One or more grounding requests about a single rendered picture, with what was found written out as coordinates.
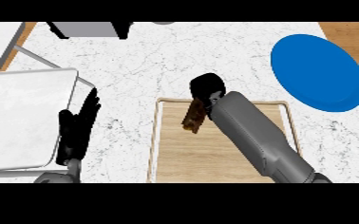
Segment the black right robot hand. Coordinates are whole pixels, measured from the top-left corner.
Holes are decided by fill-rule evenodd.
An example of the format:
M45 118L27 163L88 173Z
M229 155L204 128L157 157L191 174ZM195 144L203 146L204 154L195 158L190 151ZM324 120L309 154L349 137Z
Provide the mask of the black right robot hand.
M198 98L204 104L207 113L218 101L227 95L227 86L222 78L215 73L198 76L190 83L193 98Z

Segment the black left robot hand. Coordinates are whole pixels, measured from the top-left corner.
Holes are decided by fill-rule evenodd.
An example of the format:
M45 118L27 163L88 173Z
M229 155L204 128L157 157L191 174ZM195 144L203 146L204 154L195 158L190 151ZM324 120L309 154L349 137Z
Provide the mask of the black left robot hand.
M99 109L99 97L97 88L94 88L83 102L80 112L73 114L67 109L60 112L61 140L57 163L63 166L67 166L73 159L82 160L86 156Z

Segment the brown sweet potato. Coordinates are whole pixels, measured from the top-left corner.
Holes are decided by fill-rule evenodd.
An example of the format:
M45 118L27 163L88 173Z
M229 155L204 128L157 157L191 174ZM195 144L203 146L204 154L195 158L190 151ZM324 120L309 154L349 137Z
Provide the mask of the brown sweet potato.
M197 134L200 131L200 127L204 123L206 116L207 111L204 108L204 103L198 98L195 98L190 105L185 118L182 120L182 128Z

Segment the wooden tray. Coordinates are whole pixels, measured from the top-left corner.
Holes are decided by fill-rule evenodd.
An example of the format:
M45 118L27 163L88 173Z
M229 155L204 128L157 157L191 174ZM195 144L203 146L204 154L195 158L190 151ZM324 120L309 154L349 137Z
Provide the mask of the wooden tray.
M182 128L190 104L190 100L157 99L148 183L272 183L213 121L204 121L197 134Z

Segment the blue plate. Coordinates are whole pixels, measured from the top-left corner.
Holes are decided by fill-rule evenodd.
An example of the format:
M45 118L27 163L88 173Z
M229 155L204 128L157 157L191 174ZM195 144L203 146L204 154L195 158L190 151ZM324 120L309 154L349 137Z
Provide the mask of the blue plate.
M311 107L346 112L359 106L359 65L327 39L284 37L271 50L271 66L281 86Z

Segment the grey and black appliance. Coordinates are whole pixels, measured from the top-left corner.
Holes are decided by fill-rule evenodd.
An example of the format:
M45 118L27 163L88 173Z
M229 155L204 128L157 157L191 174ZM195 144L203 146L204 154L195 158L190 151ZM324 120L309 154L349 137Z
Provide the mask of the grey and black appliance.
M48 22L61 39L71 37L119 37L128 39L132 22Z

